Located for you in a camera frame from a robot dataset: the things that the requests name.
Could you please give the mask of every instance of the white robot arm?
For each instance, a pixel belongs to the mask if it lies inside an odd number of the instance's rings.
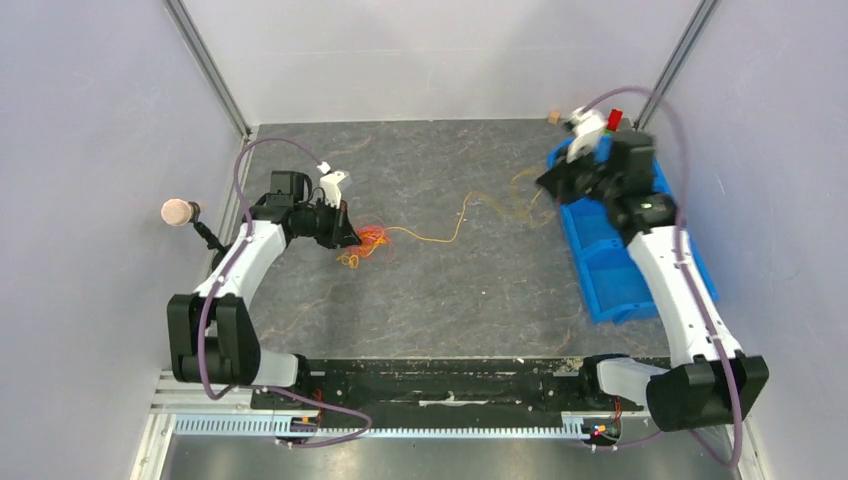
[[[306,174],[275,171],[270,192],[250,209],[252,231],[243,223],[233,245],[221,247],[208,229],[195,225],[199,233],[204,232],[201,236],[210,248],[214,246],[223,255],[192,294],[174,295],[168,303],[171,363],[177,380],[200,381],[197,336],[201,307],[214,291],[206,320],[216,322],[217,335],[207,331],[205,337],[210,381],[294,390],[304,387],[300,384],[309,381],[306,362],[298,355],[261,349],[248,308],[265,273],[294,238],[314,238],[330,249],[361,243],[342,200],[342,190],[349,183],[347,172],[328,172],[320,180],[324,197],[312,203],[314,190]]]
[[[694,277],[696,293],[706,305],[716,335],[684,278],[675,251],[674,200],[653,190],[653,138],[635,131],[613,134],[610,157],[596,162],[594,150],[605,125],[596,110],[575,110],[566,126],[575,134],[560,161],[537,183],[560,203],[586,196],[606,209],[639,268],[659,311],[671,351],[671,369],[643,364],[625,355],[598,355],[584,361],[581,376],[589,395],[620,396],[647,407],[661,430],[675,431],[732,422],[728,385],[713,341],[721,341],[736,377],[743,415],[766,380],[762,357],[747,357],[719,317],[703,279],[694,266],[689,236],[683,235],[682,258]]]

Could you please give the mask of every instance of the blue plastic bin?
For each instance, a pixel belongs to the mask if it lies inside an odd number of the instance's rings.
[[[569,143],[570,138],[548,154],[548,168],[554,166],[557,153]],[[611,143],[610,136],[603,137],[595,151],[597,161],[606,161]],[[671,194],[656,159],[654,172],[654,189]],[[618,232],[607,221],[604,207],[594,200],[583,198],[571,205],[560,207],[560,216],[592,323],[621,323],[631,319],[658,316],[657,306],[651,298],[648,285],[639,268],[630,259]],[[704,268],[695,241],[691,242],[695,264],[704,278],[710,296],[716,301],[718,293],[715,285]]]

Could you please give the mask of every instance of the yellow string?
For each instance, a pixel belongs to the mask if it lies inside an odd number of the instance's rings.
[[[499,214],[504,215],[506,217],[516,218],[521,220],[523,223],[526,223],[531,228],[539,228],[544,225],[547,225],[553,218],[555,217],[555,213],[546,212],[544,215],[544,219],[542,221],[537,221],[533,218],[533,208],[536,206],[536,202],[541,197],[542,192],[544,190],[539,190],[536,192],[536,195],[530,201],[528,206],[523,206],[521,198],[518,193],[518,186],[516,185],[518,179],[525,177],[527,175],[538,175],[540,174],[540,170],[538,168],[526,168],[518,174],[516,174],[509,181],[509,191],[510,191],[510,199],[512,200],[515,208],[509,209],[502,202],[497,200],[495,197],[482,192],[471,191],[465,195],[465,198],[462,200],[462,210],[459,212],[459,218],[456,221],[456,228],[454,228],[453,235],[450,238],[431,238],[419,235],[414,231],[401,226],[392,226],[382,228],[379,226],[370,226],[365,227],[359,233],[360,238],[363,240],[363,246],[355,247],[351,251],[345,252],[339,255],[336,259],[339,260],[342,265],[346,267],[350,267],[352,269],[356,269],[359,267],[360,258],[370,257],[372,253],[379,247],[380,245],[390,244],[390,240],[386,235],[386,232],[389,231],[399,231],[406,233],[407,235],[412,236],[417,240],[421,240],[422,242],[433,242],[433,243],[453,243],[457,237],[459,236],[459,231],[462,228],[462,221],[465,219],[465,214],[468,211],[468,203],[475,196],[480,200],[483,200],[489,206],[495,209]]]

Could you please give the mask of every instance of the gray wall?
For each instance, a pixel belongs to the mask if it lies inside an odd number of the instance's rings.
[[[719,310],[771,369],[754,416],[779,479],[844,478],[846,19],[846,2],[722,2],[669,97]],[[679,178],[667,126],[652,128]]]
[[[126,478],[239,142],[156,0],[0,8],[0,478]]]
[[[543,118],[653,85],[698,3],[184,1],[254,124]]]

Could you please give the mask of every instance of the red object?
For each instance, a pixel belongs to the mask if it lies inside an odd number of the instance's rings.
[[[624,114],[621,110],[612,109],[609,118],[607,118],[607,130],[614,132],[618,130],[618,124],[621,122],[621,117]]]

